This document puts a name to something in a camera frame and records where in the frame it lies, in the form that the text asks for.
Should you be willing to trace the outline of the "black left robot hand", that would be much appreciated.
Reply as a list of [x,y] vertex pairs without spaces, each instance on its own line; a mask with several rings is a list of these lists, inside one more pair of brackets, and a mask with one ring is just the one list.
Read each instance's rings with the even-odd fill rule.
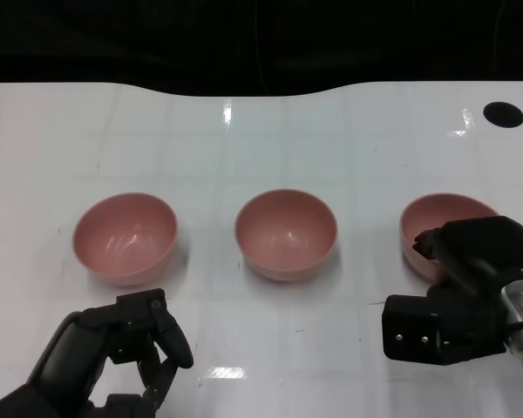
[[88,405],[107,360],[137,364],[145,386],[141,398],[153,409],[164,401],[177,370],[193,366],[192,350],[162,289],[121,295],[112,305],[68,315],[29,383],[61,415],[74,417]]

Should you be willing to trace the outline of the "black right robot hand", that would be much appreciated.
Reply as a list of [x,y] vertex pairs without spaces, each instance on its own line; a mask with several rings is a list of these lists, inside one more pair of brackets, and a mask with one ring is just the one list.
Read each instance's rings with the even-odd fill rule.
[[506,216],[449,221],[420,233],[412,248],[471,296],[496,300],[523,280],[523,225]]

